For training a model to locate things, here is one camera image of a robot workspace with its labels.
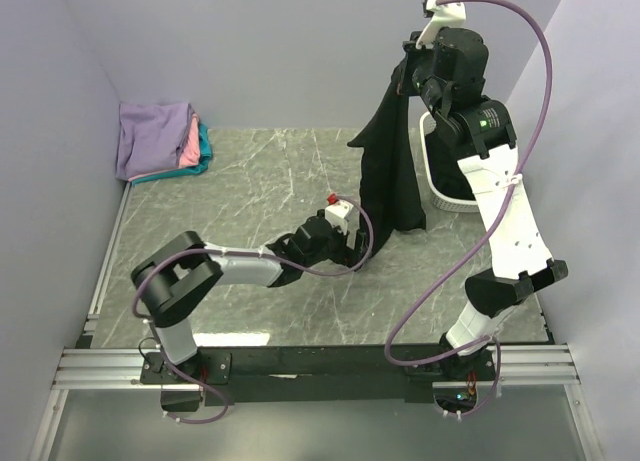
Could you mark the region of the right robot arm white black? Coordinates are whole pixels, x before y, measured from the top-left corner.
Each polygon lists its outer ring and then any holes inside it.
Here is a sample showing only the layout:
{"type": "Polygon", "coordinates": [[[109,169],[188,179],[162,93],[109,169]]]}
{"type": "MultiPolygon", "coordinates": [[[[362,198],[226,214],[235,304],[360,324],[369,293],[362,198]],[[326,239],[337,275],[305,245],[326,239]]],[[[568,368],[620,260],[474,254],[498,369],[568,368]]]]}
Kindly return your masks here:
{"type": "Polygon", "coordinates": [[[473,196],[486,229],[479,243],[491,252],[490,268],[465,282],[466,305],[442,335],[441,353],[409,363],[438,363],[444,376],[460,380],[515,308],[565,279],[568,267],[538,229],[508,109],[483,93],[489,50],[481,35],[461,27],[426,28],[411,36],[405,51],[401,88],[422,99],[435,124],[423,152],[445,150],[447,167],[473,196]]]}

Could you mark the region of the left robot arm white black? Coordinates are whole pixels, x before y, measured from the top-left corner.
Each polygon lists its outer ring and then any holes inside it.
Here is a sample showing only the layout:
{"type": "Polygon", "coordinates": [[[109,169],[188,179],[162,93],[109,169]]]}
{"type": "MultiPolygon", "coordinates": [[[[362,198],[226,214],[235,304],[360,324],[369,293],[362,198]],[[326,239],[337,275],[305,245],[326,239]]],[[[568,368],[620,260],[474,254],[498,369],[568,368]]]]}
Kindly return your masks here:
{"type": "Polygon", "coordinates": [[[189,316],[216,286],[280,288],[314,266],[331,261],[346,272],[359,269],[371,254],[371,227],[351,230],[327,214],[309,217],[293,233],[255,249],[225,248],[185,231],[131,272],[148,311],[152,330],[166,354],[164,370],[176,382],[193,380],[200,369],[199,348],[189,316]]]}

